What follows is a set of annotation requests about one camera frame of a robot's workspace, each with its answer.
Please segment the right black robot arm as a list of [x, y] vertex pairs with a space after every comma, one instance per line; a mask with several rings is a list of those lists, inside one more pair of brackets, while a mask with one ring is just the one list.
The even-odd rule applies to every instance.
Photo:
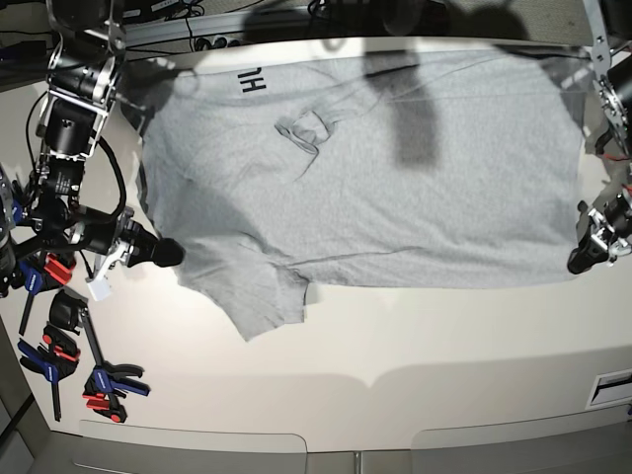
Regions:
[[[42, 75], [47, 90], [39, 114], [40, 153], [24, 186], [1, 179], [1, 293], [27, 282], [33, 255], [97, 255], [91, 288], [104, 281], [116, 263], [159, 268], [179, 265], [184, 249], [159, 238], [133, 218], [114, 150], [102, 136], [120, 95], [125, 63], [124, 4], [121, 1], [49, 1], [48, 21], [58, 43], [47, 64], [19, 58], [1, 61], [4, 71]], [[85, 206], [80, 191], [87, 160], [101, 148], [118, 185], [118, 204], [110, 212]]]

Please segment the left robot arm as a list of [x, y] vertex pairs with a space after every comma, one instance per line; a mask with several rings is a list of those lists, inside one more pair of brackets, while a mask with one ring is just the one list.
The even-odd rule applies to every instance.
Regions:
[[[631, 160], [631, 58], [618, 63], [613, 57], [631, 46], [629, 1], [586, 1], [584, 7], [592, 32], [593, 85], [608, 129], [595, 143], [602, 153], [613, 141]], [[588, 224], [571, 252], [568, 271], [580, 275], [593, 266], [613, 264], [631, 254], [631, 186], [623, 184], [614, 197], [582, 211]]]

